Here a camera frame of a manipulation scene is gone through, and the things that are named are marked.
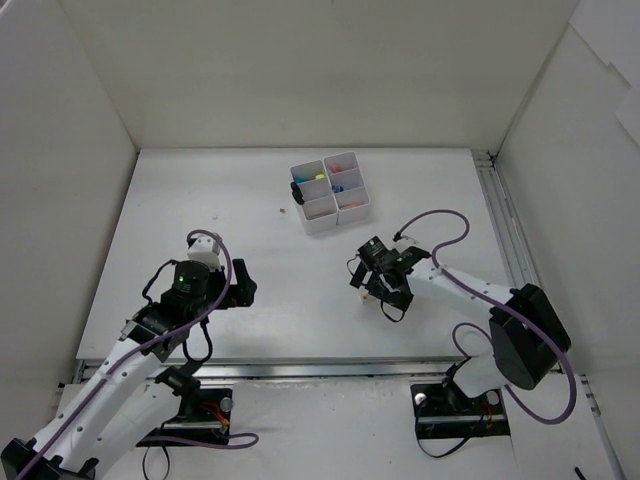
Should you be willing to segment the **grey white eraser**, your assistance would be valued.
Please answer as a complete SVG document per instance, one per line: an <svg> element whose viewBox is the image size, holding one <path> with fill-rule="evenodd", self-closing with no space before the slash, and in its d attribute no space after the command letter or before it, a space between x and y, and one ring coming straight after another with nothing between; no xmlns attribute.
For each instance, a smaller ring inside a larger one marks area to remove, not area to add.
<svg viewBox="0 0 640 480"><path fill-rule="evenodd" d="M319 218L323 218L323 217L331 216L331 215L333 215L334 213L335 213L335 212L331 212L331 211L325 211L325 212L315 213L315 214L311 215L311 217L309 218L309 220L314 220L314 219L319 219Z"/></svg>

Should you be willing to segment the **black handled scissors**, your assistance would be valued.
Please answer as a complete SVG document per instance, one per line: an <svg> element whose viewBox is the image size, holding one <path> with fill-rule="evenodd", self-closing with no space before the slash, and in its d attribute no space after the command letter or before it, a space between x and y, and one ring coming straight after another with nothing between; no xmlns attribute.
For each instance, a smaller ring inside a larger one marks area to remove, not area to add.
<svg viewBox="0 0 640 480"><path fill-rule="evenodd" d="M305 199L302 190L299 187L299 184L296 182L290 183L291 193L294 201L299 205L303 206L305 204Z"/></svg>

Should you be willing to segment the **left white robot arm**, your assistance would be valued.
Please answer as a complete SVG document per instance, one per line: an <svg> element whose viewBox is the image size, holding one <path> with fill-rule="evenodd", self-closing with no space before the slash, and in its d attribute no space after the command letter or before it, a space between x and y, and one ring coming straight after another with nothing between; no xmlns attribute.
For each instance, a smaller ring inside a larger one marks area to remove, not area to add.
<svg viewBox="0 0 640 480"><path fill-rule="evenodd" d="M7 478L101 479L155 428L196 414L196 374L208 359L165 362L194 326L207 326L212 312L251 306L257 284L241 259L229 269L198 260L174 267L171 287L127 322L75 399L30 440L14 439L4 448Z"/></svg>

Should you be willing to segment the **white boxed eraser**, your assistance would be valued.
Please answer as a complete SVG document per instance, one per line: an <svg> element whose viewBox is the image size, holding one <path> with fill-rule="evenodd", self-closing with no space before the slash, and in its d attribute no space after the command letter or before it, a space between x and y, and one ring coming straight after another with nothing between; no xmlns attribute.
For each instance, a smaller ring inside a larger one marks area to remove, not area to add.
<svg viewBox="0 0 640 480"><path fill-rule="evenodd" d="M370 303L373 300L373 298L365 291L360 291L358 296L362 304Z"/></svg>

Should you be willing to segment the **pink white correction tape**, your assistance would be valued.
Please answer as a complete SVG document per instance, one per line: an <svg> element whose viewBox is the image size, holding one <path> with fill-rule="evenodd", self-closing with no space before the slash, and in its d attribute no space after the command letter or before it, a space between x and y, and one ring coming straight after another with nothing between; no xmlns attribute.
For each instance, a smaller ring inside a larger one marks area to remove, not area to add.
<svg viewBox="0 0 640 480"><path fill-rule="evenodd" d="M363 203L363 202L351 202L351 203L342 205L340 208L341 209L352 209L352 208L358 208L358 207L361 207L361 206L364 206L364 205L365 205L365 203Z"/></svg>

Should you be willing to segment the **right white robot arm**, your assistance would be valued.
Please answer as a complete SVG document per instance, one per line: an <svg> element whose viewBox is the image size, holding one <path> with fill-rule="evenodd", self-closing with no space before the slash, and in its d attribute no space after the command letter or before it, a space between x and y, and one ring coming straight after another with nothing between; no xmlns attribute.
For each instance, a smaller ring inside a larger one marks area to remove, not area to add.
<svg viewBox="0 0 640 480"><path fill-rule="evenodd" d="M360 246L356 257L359 264L350 285L383 307L406 313L420 298L488 329L491 351L454 366L442 388L449 409L464 412L480 395L504 386L531 391L556 365L571 371L571 341L539 287L516 289L483 281L445 267L416 245L388 248L377 236Z"/></svg>

